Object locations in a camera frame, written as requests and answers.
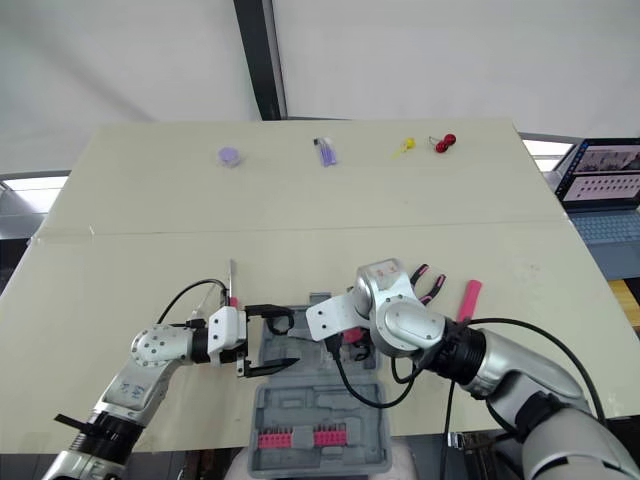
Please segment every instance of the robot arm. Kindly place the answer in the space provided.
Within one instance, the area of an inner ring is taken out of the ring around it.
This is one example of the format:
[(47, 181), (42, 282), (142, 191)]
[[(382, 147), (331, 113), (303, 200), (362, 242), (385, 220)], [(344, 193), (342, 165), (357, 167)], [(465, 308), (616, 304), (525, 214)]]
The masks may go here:
[(211, 292), (185, 324), (154, 325), (133, 339), (129, 358), (101, 395), (86, 422), (64, 415), (56, 420), (79, 430), (43, 480), (119, 480), (133, 446), (164, 399), (169, 381), (183, 365), (236, 363), (239, 377), (269, 375), (298, 359), (274, 360), (252, 367), (247, 358), (247, 316), (293, 313), (275, 305), (249, 306), (245, 311), (223, 306), (203, 318)]
[(410, 357), (416, 368), (486, 400), (498, 423), (524, 442), (528, 479), (640, 479), (628, 452), (589, 414), (566, 370), (496, 333), (427, 310), (398, 260), (359, 268), (353, 288), (309, 308), (307, 320), (316, 341), (368, 328), (382, 353)]

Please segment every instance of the gray tool case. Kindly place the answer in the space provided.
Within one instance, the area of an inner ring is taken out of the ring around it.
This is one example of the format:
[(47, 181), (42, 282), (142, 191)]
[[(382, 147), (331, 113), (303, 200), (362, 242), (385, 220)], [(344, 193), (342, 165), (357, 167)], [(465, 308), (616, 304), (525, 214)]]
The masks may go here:
[[(311, 295), (311, 304), (327, 298), (327, 294)], [(344, 387), (324, 342), (311, 339), (305, 316), (308, 305), (289, 308), (295, 312), (293, 328), (286, 335), (274, 335), (265, 322), (259, 359), (260, 363), (285, 357), (300, 360), (271, 375), (256, 391), (249, 473), (258, 478), (282, 478), (368, 475), (389, 470), (391, 438), (386, 411), (364, 405)], [(284, 318), (275, 322), (282, 322), (285, 329), (288, 325)], [(379, 358), (373, 345), (370, 348), (365, 360), (356, 361), (356, 355), (364, 350), (343, 345), (342, 363), (358, 393), (383, 402), (382, 386), (375, 377)], [(346, 445), (314, 445), (318, 441), (316, 432), (336, 430), (346, 430)], [(281, 433), (291, 434), (285, 435), (291, 440), (289, 448), (259, 448), (260, 438), (265, 440), (260, 434)]]

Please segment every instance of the computer screen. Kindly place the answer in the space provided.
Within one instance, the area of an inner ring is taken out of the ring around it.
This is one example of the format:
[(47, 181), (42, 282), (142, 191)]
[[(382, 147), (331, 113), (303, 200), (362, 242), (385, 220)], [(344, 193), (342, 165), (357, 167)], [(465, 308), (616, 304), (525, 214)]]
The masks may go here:
[(587, 139), (558, 189), (565, 207), (635, 208), (640, 204), (640, 139)]

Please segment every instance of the purple bottle cap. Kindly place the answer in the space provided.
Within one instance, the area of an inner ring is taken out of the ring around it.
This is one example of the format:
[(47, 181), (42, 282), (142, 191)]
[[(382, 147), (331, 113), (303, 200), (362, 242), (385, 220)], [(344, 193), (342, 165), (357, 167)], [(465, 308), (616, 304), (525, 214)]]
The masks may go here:
[(233, 147), (223, 147), (218, 150), (218, 158), (225, 167), (229, 168), (237, 166), (241, 160), (240, 153)]

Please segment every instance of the window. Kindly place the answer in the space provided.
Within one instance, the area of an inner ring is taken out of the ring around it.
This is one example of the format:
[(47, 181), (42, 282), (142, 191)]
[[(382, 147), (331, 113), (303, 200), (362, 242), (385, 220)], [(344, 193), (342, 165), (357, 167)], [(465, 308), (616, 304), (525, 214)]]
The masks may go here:
[(523, 140), (524, 146), (538, 165), (541, 172), (550, 172), (573, 147), (573, 143)]
[(0, 182), (0, 186), (14, 191), (33, 208), (34, 212), (48, 213), (67, 178), (66, 176), (14, 178), (3, 180)]

